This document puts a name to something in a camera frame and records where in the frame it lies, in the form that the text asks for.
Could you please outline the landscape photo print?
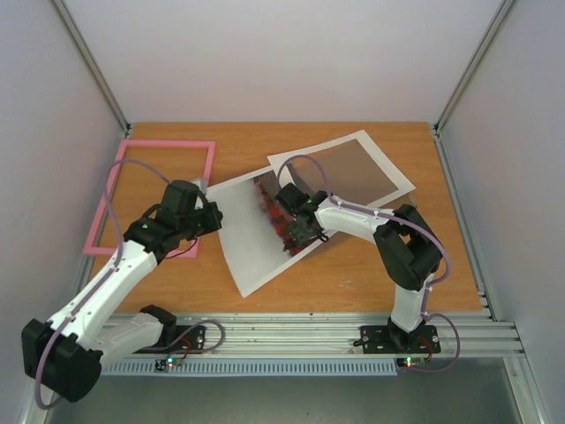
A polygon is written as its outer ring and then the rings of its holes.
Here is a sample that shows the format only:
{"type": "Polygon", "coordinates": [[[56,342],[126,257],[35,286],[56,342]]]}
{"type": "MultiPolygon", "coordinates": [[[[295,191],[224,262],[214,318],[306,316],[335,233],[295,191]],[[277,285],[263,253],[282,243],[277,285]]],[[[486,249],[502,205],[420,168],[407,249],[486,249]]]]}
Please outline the landscape photo print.
{"type": "Polygon", "coordinates": [[[271,167],[207,189],[207,199],[216,202],[222,212],[222,228],[218,231],[222,252],[244,298],[322,246],[315,239],[296,254],[284,247],[267,212],[260,183],[267,184],[268,193],[275,193],[276,175],[271,167]]]}

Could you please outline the pink photo frame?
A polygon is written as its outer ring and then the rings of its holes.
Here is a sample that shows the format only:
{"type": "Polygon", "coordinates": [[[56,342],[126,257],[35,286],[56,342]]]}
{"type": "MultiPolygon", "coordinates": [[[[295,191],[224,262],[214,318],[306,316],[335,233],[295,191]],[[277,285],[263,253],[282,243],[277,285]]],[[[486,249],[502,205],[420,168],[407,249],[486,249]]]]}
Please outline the pink photo frame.
{"type": "MultiPolygon", "coordinates": [[[[157,148],[160,150],[166,148],[181,148],[181,149],[205,149],[207,151],[206,160],[204,162],[204,169],[202,178],[209,182],[211,171],[213,168],[213,161],[215,157],[215,142],[204,140],[132,140],[124,139],[121,141],[115,161],[125,158],[128,148],[157,148]]],[[[86,255],[112,255],[115,251],[114,247],[96,246],[95,239],[102,227],[102,219],[106,212],[106,202],[101,197],[98,207],[96,209],[94,219],[92,221],[83,253],[86,255]]]]}

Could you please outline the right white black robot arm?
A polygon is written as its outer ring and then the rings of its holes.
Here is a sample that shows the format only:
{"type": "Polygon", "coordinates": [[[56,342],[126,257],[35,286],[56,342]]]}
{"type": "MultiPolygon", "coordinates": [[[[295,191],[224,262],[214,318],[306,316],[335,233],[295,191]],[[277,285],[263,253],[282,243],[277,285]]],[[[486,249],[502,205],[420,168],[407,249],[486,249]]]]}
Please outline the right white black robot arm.
{"type": "Polygon", "coordinates": [[[419,212],[404,204],[398,209],[371,209],[318,191],[310,196],[288,183],[275,196],[292,217],[286,232],[289,245],[303,248],[315,240],[329,241],[341,232],[376,245],[395,301],[387,333],[393,349],[405,352],[417,344],[425,326],[425,309],[432,280],[445,249],[419,212]]]}

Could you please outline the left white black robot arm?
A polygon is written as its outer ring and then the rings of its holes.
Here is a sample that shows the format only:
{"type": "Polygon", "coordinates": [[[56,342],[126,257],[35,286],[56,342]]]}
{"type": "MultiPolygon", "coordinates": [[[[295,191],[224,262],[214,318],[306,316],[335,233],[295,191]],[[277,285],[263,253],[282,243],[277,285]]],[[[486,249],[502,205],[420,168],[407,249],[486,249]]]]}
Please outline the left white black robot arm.
{"type": "Polygon", "coordinates": [[[106,328],[126,295],[173,256],[181,241],[221,229],[222,213],[207,200],[207,182],[173,180],[162,200],[134,221],[109,261],[66,306],[47,321],[31,320],[21,332],[24,370],[34,379],[36,404],[48,388],[69,402],[81,400],[102,370],[134,353],[167,353],[167,366],[178,352],[201,353],[205,329],[199,322],[180,327],[172,313],[149,305],[130,321],[106,328]]]}

